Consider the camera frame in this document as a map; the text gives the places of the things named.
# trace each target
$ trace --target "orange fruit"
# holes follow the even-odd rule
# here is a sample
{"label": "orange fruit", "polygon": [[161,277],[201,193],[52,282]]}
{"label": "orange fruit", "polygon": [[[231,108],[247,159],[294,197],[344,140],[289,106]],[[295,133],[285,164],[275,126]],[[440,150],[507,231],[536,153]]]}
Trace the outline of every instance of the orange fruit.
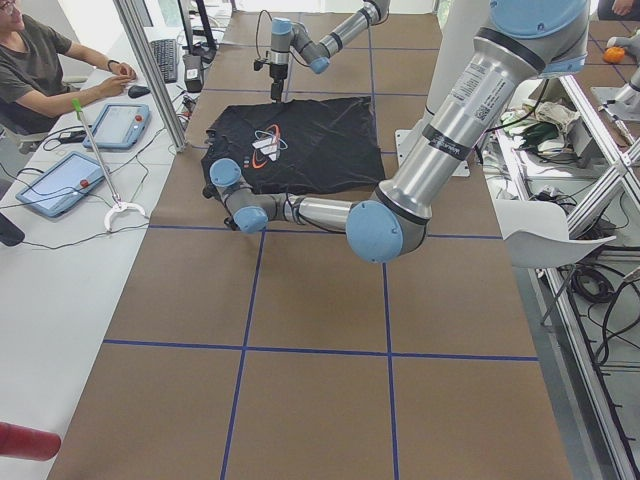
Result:
{"label": "orange fruit", "polygon": [[620,63],[624,58],[625,51],[622,47],[609,47],[604,51],[602,59],[607,63]]}

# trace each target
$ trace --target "hand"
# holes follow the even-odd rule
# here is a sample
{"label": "hand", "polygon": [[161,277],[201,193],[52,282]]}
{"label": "hand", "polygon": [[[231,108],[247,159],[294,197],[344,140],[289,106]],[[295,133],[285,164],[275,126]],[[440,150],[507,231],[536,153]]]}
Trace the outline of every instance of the hand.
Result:
{"label": "hand", "polygon": [[124,87],[131,81],[131,77],[128,75],[115,75],[107,78],[104,82],[98,85],[98,90],[102,98],[115,97],[124,92]]}
{"label": "hand", "polygon": [[114,75],[126,75],[130,80],[135,80],[136,78],[138,78],[138,75],[136,74],[133,67],[125,62],[112,63],[110,65],[110,69],[111,73],[113,73]]}
{"label": "hand", "polygon": [[611,10],[616,15],[624,16],[631,13],[631,7],[633,7],[633,0],[615,0]]}

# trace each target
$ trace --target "keyboard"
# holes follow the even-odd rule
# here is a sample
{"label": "keyboard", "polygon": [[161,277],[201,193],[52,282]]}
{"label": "keyboard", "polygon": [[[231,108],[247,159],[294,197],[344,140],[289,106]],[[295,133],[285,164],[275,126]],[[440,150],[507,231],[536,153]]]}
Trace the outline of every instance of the keyboard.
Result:
{"label": "keyboard", "polygon": [[156,63],[162,72],[164,83],[178,81],[178,42],[175,38],[163,38],[149,42]]}

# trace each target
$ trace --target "gray t-shirt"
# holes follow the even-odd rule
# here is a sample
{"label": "gray t-shirt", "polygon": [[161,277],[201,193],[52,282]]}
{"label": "gray t-shirt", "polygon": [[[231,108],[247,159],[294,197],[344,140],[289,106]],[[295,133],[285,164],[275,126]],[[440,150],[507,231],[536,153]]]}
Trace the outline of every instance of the gray t-shirt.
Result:
{"label": "gray t-shirt", "polygon": [[57,121],[29,110],[16,100],[38,90],[46,96],[66,93],[58,53],[71,48],[71,40],[28,15],[22,16],[25,29],[19,32],[27,51],[14,52],[0,45],[0,115],[17,126],[20,133],[48,132]]}

